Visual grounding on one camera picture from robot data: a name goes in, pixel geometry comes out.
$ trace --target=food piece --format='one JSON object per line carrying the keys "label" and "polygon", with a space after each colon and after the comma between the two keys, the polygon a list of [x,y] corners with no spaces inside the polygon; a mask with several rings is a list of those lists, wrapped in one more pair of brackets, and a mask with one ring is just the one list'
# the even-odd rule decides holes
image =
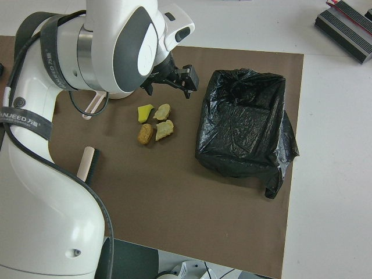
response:
{"label": "food piece", "polygon": [[150,111],[153,109],[153,105],[145,105],[138,107],[138,122],[143,123],[149,118]]}
{"label": "food piece", "polygon": [[165,103],[158,108],[153,118],[158,119],[158,120],[166,120],[169,116],[169,113],[170,113],[170,105],[168,103]]}
{"label": "food piece", "polygon": [[152,126],[150,124],[143,124],[139,131],[137,140],[140,144],[144,145],[148,144],[151,140],[152,134],[153,134]]}
{"label": "food piece", "polygon": [[165,122],[160,122],[156,125],[158,130],[156,132],[155,140],[158,141],[161,138],[165,138],[167,135],[170,135],[173,133],[173,122],[170,120],[167,120]]}

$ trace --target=brown mat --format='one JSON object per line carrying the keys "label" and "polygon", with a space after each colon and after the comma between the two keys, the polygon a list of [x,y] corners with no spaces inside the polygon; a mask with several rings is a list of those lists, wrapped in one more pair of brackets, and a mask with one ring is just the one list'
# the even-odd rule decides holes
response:
{"label": "brown mat", "polygon": [[[12,46],[12,37],[0,37],[0,62],[7,70]],[[156,85],[152,97],[137,90],[85,121],[63,92],[53,121],[51,156],[76,173],[85,146],[101,151],[92,187],[109,209],[116,238],[280,278],[292,168],[276,199],[266,199],[258,179],[222,177],[202,167],[194,158],[196,131],[213,71],[242,67],[287,78],[287,112],[296,130],[303,55],[191,47],[173,53],[177,65],[193,64],[199,74],[199,91],[190,100],[181,91]],[[90,93],[75,95],[82,108],[92,98]],[[137,142],[137,106],[148,103],[171,105],[175,132],[142,146]]]}

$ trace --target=red wire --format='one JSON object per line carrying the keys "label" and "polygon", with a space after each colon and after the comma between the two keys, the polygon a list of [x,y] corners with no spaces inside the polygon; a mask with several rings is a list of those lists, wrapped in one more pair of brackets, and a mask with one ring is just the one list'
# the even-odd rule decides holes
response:
{"label": "red wire", "polygon": [[355,20],[353,20],[350,16],[348,16],[343,10],[341,10],[339,7],[337,7],[335,4],[332,4],[332,3],[329,3],[328,1],[326,2],[326,4],[329,6],[329,7],[332,7],[332,8],[335,8],[336,10],[338,10],[339,12],[343,13],[349,20],[351,20],[354,24],[358,25],[359,27],[361,27],[363,30],[367,31],[371,36],[372,36],[372,32],[369,31],[368,29],[364,28],[362,25],[360,25],[359,22],[356,22]]}

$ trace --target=black plastic bag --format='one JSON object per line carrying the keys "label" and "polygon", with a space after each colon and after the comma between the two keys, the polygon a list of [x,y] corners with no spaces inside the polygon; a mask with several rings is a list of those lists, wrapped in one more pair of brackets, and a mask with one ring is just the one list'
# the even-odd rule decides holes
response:
{"label": "black plastic bag", "polygon": [[253,70],[218,70],[203,100],[195,157],[223,176],[259,177],[274,199],[299,156],[284,110],[285,78]]}

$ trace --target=white table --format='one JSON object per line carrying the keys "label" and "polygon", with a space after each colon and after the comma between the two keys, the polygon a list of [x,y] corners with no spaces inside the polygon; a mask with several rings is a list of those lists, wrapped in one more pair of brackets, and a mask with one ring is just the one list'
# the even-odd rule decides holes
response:
{"label": "white table", "polygon": [[[361,66],[314,27],[325,0],[175,2],[196,30],[183,45],[304,53],[283,279],[372,278],[372,62]],[[347,0],[364,14],[369,0]],[[84,0],[1,0],[0,35],[38,10]]]}

